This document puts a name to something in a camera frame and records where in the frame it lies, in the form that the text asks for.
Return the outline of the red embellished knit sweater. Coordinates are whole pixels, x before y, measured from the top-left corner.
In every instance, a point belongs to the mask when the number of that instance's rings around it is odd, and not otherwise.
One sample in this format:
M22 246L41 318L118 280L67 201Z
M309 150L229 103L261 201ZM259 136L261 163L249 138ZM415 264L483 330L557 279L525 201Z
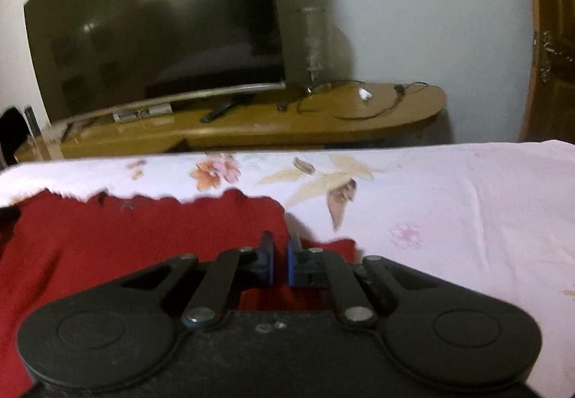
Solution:
M87 201L42 191L1 210L1 394L31 386L17 352L19 325L46 303L180 254L210 261L219 253L275 243L275 284L249 290L241 310L312 311L332 306L326 293L286 281L285 210L266 196L237 189L181 203L172 197L128 199L98 193Z

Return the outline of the wooden TV stand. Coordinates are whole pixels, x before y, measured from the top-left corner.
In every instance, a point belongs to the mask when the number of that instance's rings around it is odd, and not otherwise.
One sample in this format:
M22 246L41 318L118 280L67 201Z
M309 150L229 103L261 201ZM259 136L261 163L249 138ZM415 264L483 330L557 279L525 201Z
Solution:
M372 97L360 99L358 89ZM103 156L157 155L166 152L323 149L377 142L421 130L446 105L438 86L415 82L344 82L299 98L295 89L260 93L211 123L201 118L218 101L198 102L171 115L130 123L88 120L71 128L48 128L15 153L20 163Z

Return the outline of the small white object on stand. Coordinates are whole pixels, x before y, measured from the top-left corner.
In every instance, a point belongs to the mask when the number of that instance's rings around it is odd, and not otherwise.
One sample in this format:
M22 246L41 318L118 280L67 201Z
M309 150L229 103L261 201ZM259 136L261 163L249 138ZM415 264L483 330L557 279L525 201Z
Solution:
M360 96L360 99L363 100L364 102L367 102L372 97L372 94L367 89L365 89L363 87L360 87L358 89L358 94Z

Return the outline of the floral white bed sheet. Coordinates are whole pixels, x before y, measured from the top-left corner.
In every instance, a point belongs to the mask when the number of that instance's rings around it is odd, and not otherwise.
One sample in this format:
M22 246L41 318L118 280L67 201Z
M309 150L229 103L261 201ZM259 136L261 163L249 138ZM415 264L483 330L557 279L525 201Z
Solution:
M21 163L1 204L42 191L181 203L229 189L285 210L289 236L379 255L513 303L543 337L528 379L574 393L574 148L560 141L342 152L213 152Z

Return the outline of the grey remote in holder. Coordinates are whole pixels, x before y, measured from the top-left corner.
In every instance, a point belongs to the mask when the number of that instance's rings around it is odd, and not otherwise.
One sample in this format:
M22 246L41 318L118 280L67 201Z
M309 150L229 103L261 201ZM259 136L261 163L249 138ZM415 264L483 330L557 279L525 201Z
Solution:
M31 106L26 106L24 108L24 116L26 117L31 136L33 138L38 138L41 135L41 129Z

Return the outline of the clear glass vase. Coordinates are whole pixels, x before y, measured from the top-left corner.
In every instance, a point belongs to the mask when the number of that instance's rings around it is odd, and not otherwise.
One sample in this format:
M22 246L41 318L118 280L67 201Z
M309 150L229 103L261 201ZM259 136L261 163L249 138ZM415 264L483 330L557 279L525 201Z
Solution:
M309 87L313 89L326 69L327 14L325 9L316 6L306 6L300 13L306 72Z

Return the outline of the black chair back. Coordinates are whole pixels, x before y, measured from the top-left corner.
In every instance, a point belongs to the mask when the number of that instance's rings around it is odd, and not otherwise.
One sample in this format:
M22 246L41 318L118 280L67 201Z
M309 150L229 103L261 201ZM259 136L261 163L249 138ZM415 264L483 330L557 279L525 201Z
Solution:
M7 109L0 119L1 155L7 167L15 165L15 153L28 140L30 132L26 119L16 108Z

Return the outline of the large black curved television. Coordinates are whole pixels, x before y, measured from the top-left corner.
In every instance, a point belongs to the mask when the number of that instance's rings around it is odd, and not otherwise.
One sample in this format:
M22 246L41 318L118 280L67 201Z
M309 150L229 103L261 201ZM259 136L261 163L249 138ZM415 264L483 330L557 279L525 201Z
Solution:
M28 0L23 11L51 123L286 81L276 0Z

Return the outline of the wooden door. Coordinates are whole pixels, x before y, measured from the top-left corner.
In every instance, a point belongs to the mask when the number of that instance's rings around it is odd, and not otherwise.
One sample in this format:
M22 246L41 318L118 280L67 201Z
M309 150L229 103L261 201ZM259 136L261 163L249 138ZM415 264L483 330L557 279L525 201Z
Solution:
M574 0L532 0L533 40L523 141L574 142Z

